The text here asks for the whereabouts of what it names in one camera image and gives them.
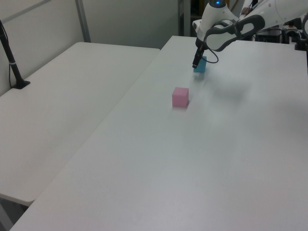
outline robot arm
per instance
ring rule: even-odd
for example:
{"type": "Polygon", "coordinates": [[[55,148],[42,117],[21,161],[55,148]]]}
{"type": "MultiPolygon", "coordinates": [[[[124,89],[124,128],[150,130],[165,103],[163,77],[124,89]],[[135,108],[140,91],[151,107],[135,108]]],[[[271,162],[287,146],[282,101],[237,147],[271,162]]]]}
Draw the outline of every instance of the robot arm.
{"type": "Polygon", "coordinates": [[[244,19],[239,20],[224,0],[210,0],[202,20],[193,22],[198,47],[193,68],[196,68],[206,49],[222,51],[230,43],[250,36],[259,30],[288,22],[308,12],[308,0],[259,0],[244,19]]]}

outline pink cube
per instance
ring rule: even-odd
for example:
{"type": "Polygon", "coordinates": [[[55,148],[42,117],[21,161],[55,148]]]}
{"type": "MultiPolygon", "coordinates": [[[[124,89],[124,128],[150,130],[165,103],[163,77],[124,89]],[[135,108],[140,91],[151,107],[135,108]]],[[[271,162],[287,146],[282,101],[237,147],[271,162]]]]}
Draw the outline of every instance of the pink cube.
{"type": "Polygon", "coordinates": [[[187,107],[188,106],[188,88],[175,88],[172,93],[173,107],[187,107]]]}

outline microphone stand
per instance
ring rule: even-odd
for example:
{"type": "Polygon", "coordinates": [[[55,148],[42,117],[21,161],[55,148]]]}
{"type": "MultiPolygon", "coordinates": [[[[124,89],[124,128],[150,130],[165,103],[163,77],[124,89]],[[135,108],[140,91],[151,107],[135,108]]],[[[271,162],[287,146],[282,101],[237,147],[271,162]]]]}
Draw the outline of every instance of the microphone stand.
{"type": "Polygon", "coordinates": [[[4,51],[6,53],[6,56],[8,57],[8,60],[9,60],[10,66],[13,70],[13,73],[15,75],[15,78],[16,78],[16,85],[12,86],[12,88],[22,89],[25,86],[29,85],[30,82],[25,81],[21,78],[20,72],[18,70],[16,61],[15,61],[13,53],[11,51],[9,41],[8,41],[8,38],[6,37],[6,33],[4,31],[4,27],[3,27],[1,20],[0,20],[0,40],[1,40],[2,46],[4,48],[4,51]]]}

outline blue cube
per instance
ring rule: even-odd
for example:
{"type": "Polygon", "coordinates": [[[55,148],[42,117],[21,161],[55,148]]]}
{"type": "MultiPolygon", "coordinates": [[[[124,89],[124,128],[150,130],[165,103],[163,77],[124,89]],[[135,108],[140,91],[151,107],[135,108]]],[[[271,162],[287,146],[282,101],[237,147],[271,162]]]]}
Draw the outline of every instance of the blue cube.
{"type": "Polygon", "coordinates": [[[200,72],[200,73],[204,73],[205,72],[205,67],[206,67],[206,56],[203,56],[203,59],[200,60],[197,68],[194,68],[193,71],[194,72],[200,72]]]}

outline table surface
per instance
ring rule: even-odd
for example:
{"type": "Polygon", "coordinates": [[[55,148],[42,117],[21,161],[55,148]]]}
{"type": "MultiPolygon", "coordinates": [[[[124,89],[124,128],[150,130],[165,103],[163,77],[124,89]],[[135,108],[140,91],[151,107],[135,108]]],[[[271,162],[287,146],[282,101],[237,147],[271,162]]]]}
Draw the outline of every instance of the table surface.
{"type": "Polygon", "coordinates": [[[199,74],[194,40],[171,38],[12,231],[308,230],[306,54],[238,41],[199,74]]]}
{"type": "Polygon", "coordinates": [[[0,197],[31,204],[158,49],[77,43],[0,97],[0,197]]]}

